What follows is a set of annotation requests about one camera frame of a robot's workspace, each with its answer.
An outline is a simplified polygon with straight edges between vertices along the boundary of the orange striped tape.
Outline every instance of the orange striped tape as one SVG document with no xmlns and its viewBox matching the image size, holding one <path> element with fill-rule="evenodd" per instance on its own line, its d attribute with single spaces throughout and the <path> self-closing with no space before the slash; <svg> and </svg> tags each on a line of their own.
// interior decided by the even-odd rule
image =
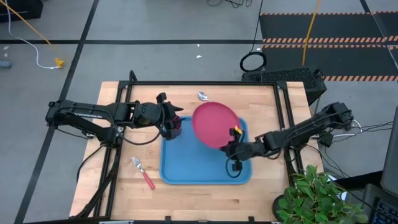
<svg viewBox="0 0 398 224">
<path fill-rule="evenodd" d="M 322 45 L 307 45 L 308 48 L 381 48 L 386 47 L 385 45 L 381 44 L 322 44 Z M 263 45 L 262 48 L 304 48 L 302 44 L 266 44 Z"/>
<path fill-rule="evenodd" d="M 293 43 L 293 44 L 304 44 L 306 38 L 294 37 L 294 38 L 265 38 L 262 41 L 264 43 L 278 44 L 278 43 Z M 334 44 L 334 43 L 385 43 L 386 41 L 398 41 L 398 36 L 389 37 L 311 37 L 308 39 L 308 43 L 318 44 Z"/>
<path fill-rule="evenodd" d="M 373 75 L 373 76 L 323 76 L 324 81 L 398 81 L 396 75 Z"/>
<path fill-rule="evenodd" d="M 321 12 L 318 13 L 317 15 L 370 15 L 370 12 Z M 312 12 L 268 12 L 268 13 L 261 13 L 260 16 L 302 16 L 302 15 L 313 15 Z"/>
<path fill-rule="evenodd" d="M 398 11 L 374 11 L 372 14 L 377 14 L 377 13 L 397 13 Z"/>
</svg>

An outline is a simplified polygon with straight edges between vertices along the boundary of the spoon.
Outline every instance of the spoon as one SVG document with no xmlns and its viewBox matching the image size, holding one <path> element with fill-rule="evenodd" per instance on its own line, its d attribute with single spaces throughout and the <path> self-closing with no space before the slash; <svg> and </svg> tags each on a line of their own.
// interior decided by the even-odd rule
<svg viewBox="0 0 398 224">
<path fill-rule="evenodd" d="M 199 92 L 198 92 L 198 97 L 199 97 L 199 99 L 202 100 L 202 101 L 209 101 L 207 95 L 206 95 L 204 92 L 202 92 L 202 91 L 199 91 Z"/>
</svg>

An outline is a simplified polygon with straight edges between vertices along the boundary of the potted plant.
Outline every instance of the potted plant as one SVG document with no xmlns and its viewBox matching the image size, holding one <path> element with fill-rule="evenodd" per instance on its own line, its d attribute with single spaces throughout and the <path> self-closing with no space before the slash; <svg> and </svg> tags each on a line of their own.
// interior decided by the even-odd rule
<svg viewBox="0 0 398 224">
<path fill-rule="evenodd" d="M 366 223 L 361 206 L 348 205 L 340 199 L 344 189 L 328 181 L 326 173 L 317 174 L 317 168 L 307 166 L 306 174 L 294 174 L 296 188 L 288 187 L 273 206 L 274 215 L 284 224 L 342 224 Z"/>
</svg>

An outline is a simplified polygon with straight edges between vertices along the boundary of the gray floor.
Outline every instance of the gray floor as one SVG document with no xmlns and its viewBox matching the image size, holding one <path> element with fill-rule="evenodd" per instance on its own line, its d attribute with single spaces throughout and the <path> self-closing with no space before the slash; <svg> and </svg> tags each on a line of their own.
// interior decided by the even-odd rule
<svg viewBox="0 0 398 224">
<path fill-rule="evenodd" d="M 209 7 L 206 0 L 100 0 L 88 39 L 252 39 L 259 0 L 249 8 L 223 3 Z M 78 40 L 93 0 L 44 1 L 41 19 L 30 22 L 49 39 Z M 398 10 L 395 0 L 368 0 L 372 11 Z M 262 12 L 312 12 L 314 0 L 265 0 Z M 359 0 L 324 0 L 321 12 L 363 12 Z M 0 39 L 10 39 L 0 24 Z M 22 22 L 13 22 L 15 35 L 39 39 Z M 0 45 L 0 60 L 14 62 L 0 70 L 0 114 L 3 142 L 0 169 L 0 217 L 15 219 L 46 133 L 44 116 L 50 100 L 59 97 L 76 45 L 59 46 L 67 57 L 63 70 L 35 65 L 28 45 Z M 53 66 L 55 54 L 38 45 L 40 62 Z M 250 45 L 85 45 L 67 98 L 95 103 L 100 83 L 127 79 L 133 69 L 140 80 L 239 80 L 239 60 Z M 260 61 L 247 62 L 256 67 Z M 397 82 L 328 82 L 320 108 L 345 102 L 362 125 L 392 120 L 398 105 Z M 389 131 L 363 134 L 339 142 L 328 153 L 349 175 L 379 170 L 384 164 Z M 25 222 L 67 218 L 75 191 L 76 170 L 86 142 L 55 133 Z"/>
</svg>

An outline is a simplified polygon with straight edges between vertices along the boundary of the fork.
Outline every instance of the fork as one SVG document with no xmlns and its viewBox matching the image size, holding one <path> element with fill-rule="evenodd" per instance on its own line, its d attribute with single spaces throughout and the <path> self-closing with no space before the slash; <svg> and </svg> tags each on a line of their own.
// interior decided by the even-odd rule
<svg viewBox="0 0 398 224">
<path fill-rule="evenodd" d="M 155 185 L 154 185 L 154 183 L 152 183 L 152 181 L 148 177 L 147 173 L 145 173 L 144 169 L 142 168 L 141 161 L 135 156 L 131 157 L 131 160 L 137 166 L 137 168 L 141 171 L 141 173 L 144 176 L 145 181 L 148 183 L 150 189 L 154 190 L 155 189 Z"/>
</svg>

